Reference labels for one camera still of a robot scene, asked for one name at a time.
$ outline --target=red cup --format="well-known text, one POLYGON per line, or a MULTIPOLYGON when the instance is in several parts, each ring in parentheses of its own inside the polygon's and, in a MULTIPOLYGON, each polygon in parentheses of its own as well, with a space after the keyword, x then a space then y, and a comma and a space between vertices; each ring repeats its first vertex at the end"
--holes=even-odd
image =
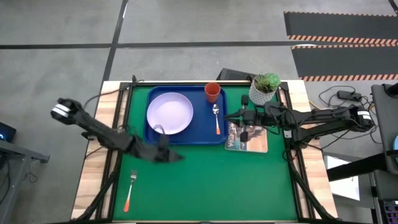
POLYGON ((217 83, 207 83, 205 86, 206 98, 209 103, 214 103, 221 91, 221 87, 217 83))

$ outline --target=gray floor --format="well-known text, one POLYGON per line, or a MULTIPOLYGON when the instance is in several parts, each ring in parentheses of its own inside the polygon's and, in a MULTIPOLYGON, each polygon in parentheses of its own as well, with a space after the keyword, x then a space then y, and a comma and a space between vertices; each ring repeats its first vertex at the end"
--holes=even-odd
MULTIPOLYGON (((110 43, 120 6, 121 0, 0 0, 0 45, 110 43)), ((387 0, 130 0, 119 42, 287 40, 284 11, 394 14, 387 0)), ((70 218, 87 142, 80 128, 56 122, 50 110, 58 97, 85 101, 97 94, 108 53, 0 50, 0 121, 17 128, 17 144, 51 154, 48 164, 32 166, 39 180, 24 182, 12 223, 70 218)), ((129 80, 132 74, 146 80, 208 80, 223 67, 297 79, 289 47, 219 47, 119 49, 110 80, 129 80)), ((323 107, 318 94, 329 86, 352 85, 369 94, 375 83, 384 82, 306 87, 308 97, 323 107)), ((322 145, 332 140, 322 138, 322 145)), ((364 157, 381 148, 363 137, 356 144, 338 141, 326 150, 364 157)), ((338 212, 345 220, 371 221, 366 210, 338 205, 338 212)))

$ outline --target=silver spoon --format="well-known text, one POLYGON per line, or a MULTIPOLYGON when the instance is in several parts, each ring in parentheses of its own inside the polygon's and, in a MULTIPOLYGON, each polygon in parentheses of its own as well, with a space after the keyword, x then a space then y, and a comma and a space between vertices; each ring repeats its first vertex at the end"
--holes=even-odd
POLYGON ((218 109, 217 104, 213 105, 213 113, 216 115, 216 133, 217 134, 221 134, 220 133, 220 127, 218 127, 218 118, 217 118, 217 114, 219 112, 220 109, 218 109))

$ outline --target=white flower pot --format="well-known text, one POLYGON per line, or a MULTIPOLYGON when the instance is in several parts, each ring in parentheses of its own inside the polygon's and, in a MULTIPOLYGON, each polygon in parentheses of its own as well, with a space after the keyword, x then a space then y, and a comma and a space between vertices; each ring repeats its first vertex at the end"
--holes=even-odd
POLYGON ((270 93, 263 93, 256 88, 254 82, 255 80, 253 80, 251 83, 249 90, 250 100, 256 105, 264 105, 266 102, 270 101, 272 97, 274 97, 276 90, 270 93))

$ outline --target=hazard stripe mat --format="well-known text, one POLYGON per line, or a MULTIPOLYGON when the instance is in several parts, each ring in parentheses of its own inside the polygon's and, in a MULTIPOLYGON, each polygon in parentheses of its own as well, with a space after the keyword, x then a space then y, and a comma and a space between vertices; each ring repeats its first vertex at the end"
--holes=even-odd
POLYGON ((292 53, 307 82, 398 79, 398 47, 391 45, 293 46, 292 53))
POLYGON ((321 12, 285 12, 284 15, 286 33, 291 40, 398 44, 397 16, 321 12))

